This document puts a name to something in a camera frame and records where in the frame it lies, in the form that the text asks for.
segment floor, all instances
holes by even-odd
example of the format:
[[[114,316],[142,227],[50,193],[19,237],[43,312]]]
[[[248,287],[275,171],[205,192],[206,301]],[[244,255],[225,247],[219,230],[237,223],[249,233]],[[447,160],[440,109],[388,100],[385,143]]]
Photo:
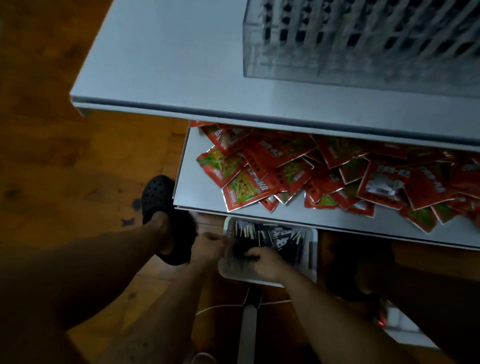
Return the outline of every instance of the floor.
[[[108,10],[109,0],[0,1],[0,254],[46,249],[141,223],[135,200],[154,175],[176,176],[187,122],[93,112],[83,118],[68,92]],[[199,231],[222,231],[221,217],[199,215]],[[324,235],[324,243],[336,238]],[[479,253],[394,242],[403,265],[480,280]],[[128,289],[70,337],[94,361],[170,284],[176,270],[152,258]],[[199,309],[241,303],[246,286],[220,276]],[[287,297],[264,291],[265,301]],[[235,361],[241,309],[197,317],[193,343],[220,363]],[[306,337],[290,304],[259,313],[258,362],[296,363]],[[422,363],[442,353],[408,348]]]

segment lower shelf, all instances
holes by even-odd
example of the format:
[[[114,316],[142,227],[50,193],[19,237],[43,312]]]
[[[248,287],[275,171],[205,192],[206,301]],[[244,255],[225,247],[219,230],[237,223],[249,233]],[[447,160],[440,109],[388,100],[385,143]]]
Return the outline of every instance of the lower shelf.
[[[445,225],[437,225],[430,234],[426,234],[399,216],[396,210],[383,206],[376,207],[374,218],[353,215],[340,209],[305,208],[303,193],[295,196],[287,206],[280,204],[273,213],[269,213],[259,203],[228,213],[222,191],[196,161],[196,158],[210,149],[212,145],[212,142],[199,128],[189,130],[173,201],[177,208],[242,218],[252,217],[420,243],[480,249],[480,231],[463,217],[457,217]]]

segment clear plastic container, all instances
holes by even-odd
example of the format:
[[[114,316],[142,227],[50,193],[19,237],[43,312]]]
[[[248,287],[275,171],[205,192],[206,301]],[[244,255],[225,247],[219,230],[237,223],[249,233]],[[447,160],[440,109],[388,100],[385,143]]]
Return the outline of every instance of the clear plastic container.
[[[223,233],[226,236],[233,237],[235,234],[236,221],[248,221],[256,224],[262,224],[264,221],[254,219],[239,219],[227,217],[223,226]],[[281,224],[284,227],[292,228],[294,231],[305,232],[305,242],[301,252],[301,259],[297,269],[313,282],[317,282],[317,256],[318,256],[318,232],[316,229],[304,228],[300,226]],[[218,271],[221,276],[229,279],[242,280],[250,283],[266,284],[269,286],[283,287],[278,282],[270,282],[260,279],[258,274],[245,261],[240,261],[232,254],[231,249],[227,249],[225,257],[218,262]]]
[[[246,77],[480,96],[478,0],[249,0]]]

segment white cord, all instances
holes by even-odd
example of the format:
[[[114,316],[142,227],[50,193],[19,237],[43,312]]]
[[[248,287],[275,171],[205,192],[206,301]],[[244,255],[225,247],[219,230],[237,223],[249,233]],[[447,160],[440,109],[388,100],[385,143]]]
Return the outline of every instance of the white cord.
[[[287,303],[287,302],[292,302],[292,300],[265,302],[265,303],[260,304],[260,306],[264,306],[264,305],[267,305],[267,304]],[[219,307],[244,307],[244,306],[242,304],[218,304],[217,306],[208,307],[204,310],[198,311],[197,315],[202,314],[202,313],[204,313],[208,310],[211,310],[212,308],[219,308]]]

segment forearm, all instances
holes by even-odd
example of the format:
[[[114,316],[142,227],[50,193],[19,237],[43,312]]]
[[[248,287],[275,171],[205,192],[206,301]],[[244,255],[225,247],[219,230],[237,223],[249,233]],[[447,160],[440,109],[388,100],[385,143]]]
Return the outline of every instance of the forearm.
[[[102,356],[100,363],[181,363],[211,268],[190,264],[165,293]]]
[[[298,271],[283,269],[280,282],[322,363],[415,363],[380,328],[355,315]]]

